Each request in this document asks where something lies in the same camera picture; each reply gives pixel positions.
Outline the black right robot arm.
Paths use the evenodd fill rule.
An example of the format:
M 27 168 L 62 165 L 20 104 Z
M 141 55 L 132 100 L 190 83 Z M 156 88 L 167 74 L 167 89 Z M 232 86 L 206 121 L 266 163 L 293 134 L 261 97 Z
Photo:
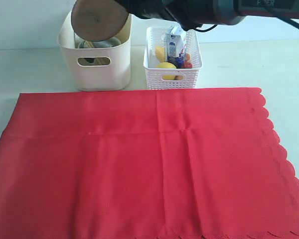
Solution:
M 237 25 L 247 16 L 277 18 L 299 30 L 299 0 L 120 0 L 141 19 L 175 21 L 183 30 L 202 32 L 204 24 Z

